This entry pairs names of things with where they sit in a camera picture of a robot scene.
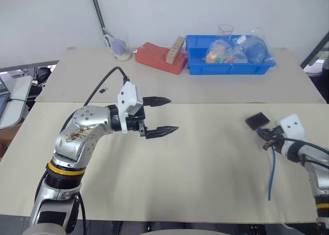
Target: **beige tabletop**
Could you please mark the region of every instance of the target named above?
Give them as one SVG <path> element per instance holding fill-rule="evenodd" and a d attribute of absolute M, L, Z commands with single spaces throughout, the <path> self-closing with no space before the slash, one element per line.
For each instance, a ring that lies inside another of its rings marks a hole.
<path fill-rule="evenodd" d="M 167 73 L 135 61 L 117 61 L 106 48 L 70 48 L 36 99 L 45 102 L 84 102 L 113 67 L 120 66 L 144 96 L 163 96 L 174 103 L 325 103 L 285 48 L 272 50 L 277 66 L 264 75 L 192 76 Z M 117 102 L 122 88 L 119 72 L 101 86 L 93 102 Z"/>
<path fill-rule="evenodd" d="M 37 102 L 0 162 L 0 213 L 30 215 L 38 181 L 67 116 L 82 103 Z M 271 152 L 244 120 L 296 113 L 315 144 L 329 147 L 326 104 L 168 104 L 147 107 L 146 125 L 176 125 L 162 138 L 103 136 L 82 180 L 87 219 L 223 223 L 314 222 L 307 171 Z"/>

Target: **yellow ring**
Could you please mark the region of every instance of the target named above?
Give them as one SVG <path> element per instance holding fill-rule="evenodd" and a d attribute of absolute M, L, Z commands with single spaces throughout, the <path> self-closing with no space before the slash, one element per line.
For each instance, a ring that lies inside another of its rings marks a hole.
<path fill-rule="evenodd" d="M 317 208 L 329 208 L 329 203 L 320 203 L 317 205 Z"/>
<path fill-rule="evenodd" d="M 85 172 L 86 169 L 80 170 L 80 171 L 65 171 L 62 169 L 58 169 L 57 167 L 55 167 L 51 161 L 48 163 L 48 167 L 50 168 L 51 171 L 61 174 L 61 175 L 68 175 L 68 176 L 76 176 L 76 175 L 80 175 L 83 174 Z"/>

